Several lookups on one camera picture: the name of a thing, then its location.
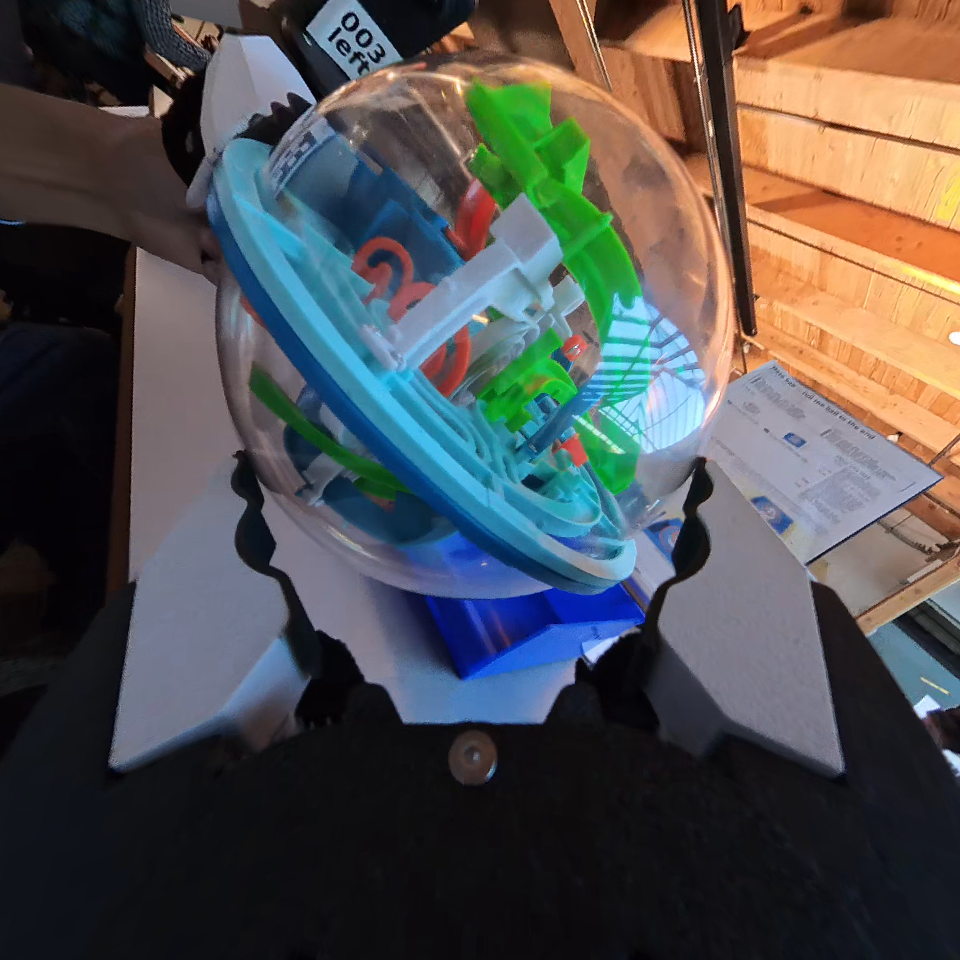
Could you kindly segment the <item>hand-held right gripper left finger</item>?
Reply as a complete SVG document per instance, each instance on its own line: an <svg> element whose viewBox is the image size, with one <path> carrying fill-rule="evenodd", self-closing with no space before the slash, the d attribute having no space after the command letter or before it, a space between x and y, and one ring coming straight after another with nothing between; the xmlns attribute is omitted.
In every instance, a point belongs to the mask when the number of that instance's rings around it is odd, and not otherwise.
<svg viewBox="0 0 960 960"><path fill-rule="evenodd" d="M110 767L207 738L293 738L322 642L277 549L248 456L224 461L145 564L131 609Z"/></svg>

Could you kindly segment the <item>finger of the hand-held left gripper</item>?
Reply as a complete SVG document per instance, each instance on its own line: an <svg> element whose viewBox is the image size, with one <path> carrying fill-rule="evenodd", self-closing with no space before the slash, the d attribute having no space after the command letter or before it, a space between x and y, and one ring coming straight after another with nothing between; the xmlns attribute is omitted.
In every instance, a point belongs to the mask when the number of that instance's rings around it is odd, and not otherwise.
<svg viewBox="0 0 960 960"><path fill-rule="evenodd" d="M266 35L226 34L203 75L199 132L216 152L259 117L300 116L316 97L293 62Z"/></svg>

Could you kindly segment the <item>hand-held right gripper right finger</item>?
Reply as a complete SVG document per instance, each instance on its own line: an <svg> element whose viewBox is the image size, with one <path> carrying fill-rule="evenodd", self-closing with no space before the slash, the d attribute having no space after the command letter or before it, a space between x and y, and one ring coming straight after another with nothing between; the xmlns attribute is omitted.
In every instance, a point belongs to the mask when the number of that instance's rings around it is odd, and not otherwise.
<svg viewBox="0 0 960 960"><path fill-rule="evenodd" d="M600 661L604 719L719 769L747 757L844 776L809 575L713 461L682 517L674 575Z"/></svg>

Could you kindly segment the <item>clear plastic maze ball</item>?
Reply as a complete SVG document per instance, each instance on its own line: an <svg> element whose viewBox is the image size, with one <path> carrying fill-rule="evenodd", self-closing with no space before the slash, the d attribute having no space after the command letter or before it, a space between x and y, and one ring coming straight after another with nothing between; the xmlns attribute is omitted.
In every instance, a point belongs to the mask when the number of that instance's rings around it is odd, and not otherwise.
<svg viewBox="0 0 960 960"><path fill-rule="evenodd" d="M601 594L702 454L736 311L675 150L469 51L251 118L213 161L222 387L310 539L417 594Z"/></svg>

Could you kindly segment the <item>person's left hand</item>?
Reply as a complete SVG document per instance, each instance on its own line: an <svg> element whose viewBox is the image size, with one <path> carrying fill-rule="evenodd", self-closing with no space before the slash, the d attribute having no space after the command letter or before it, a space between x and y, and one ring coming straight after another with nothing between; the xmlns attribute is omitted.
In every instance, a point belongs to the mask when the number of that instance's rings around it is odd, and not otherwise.
<svg viewBox="0 0 960 960"><path fill-rule="evenodd" d="M219 282L219 243L207 215L187 203L187 187L162 144L161 121L121 107L101 107L96 114L105 122L98 178L119 237Z"/></svg>

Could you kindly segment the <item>printed instruction sheet stand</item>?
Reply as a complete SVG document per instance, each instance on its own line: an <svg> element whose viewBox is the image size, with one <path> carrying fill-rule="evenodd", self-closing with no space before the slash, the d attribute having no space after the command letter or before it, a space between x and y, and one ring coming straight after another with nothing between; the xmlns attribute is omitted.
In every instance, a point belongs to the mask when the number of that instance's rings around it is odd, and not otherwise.
<svg viewBox="0 0 960 960"><path fill-rule="evenodd" d="M703 456L804 565L940 477L773 361L728 387Z"/></svg>

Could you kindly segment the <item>person's dark trousers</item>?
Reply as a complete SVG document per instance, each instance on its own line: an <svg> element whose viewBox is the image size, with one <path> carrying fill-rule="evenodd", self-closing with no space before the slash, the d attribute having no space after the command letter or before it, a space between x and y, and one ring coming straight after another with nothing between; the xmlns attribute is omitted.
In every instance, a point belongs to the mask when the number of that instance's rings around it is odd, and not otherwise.
<svg viewBox="0 0 960 960"><path fill-rule="evenodd" d="M104 604L118 381L103 331L2 323L2 552L30 546L54 580L30 653L66 654Z"/></svg>

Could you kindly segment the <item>large blue plastic bin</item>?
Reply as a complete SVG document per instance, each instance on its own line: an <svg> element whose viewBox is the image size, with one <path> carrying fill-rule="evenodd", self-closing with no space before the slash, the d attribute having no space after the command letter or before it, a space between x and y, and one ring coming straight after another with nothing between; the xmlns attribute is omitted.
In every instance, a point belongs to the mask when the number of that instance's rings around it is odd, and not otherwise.
<svg viewBox="0 0 960 960"><path fill-rule="evenodd" d="M621 584L595 595L558 589L501 599L425 599L464 681L577 661L595 662L641 627L642 606Z"/></svg>

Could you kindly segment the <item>black metal pole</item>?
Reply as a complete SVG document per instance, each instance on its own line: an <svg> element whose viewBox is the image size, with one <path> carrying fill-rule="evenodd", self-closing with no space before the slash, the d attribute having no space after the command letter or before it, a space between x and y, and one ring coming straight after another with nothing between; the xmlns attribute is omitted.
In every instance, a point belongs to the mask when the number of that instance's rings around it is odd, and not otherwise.
<svg viewBox="0 0 960 960"><path fill-rule="evenodd" d="M740 332L752 338L758 323L734 75L734 53L747 31L739 2L729 7L726 1L696 1L693 12L700 42L702 102L709 121L705 131L714 207L726 245Z"/></svg>

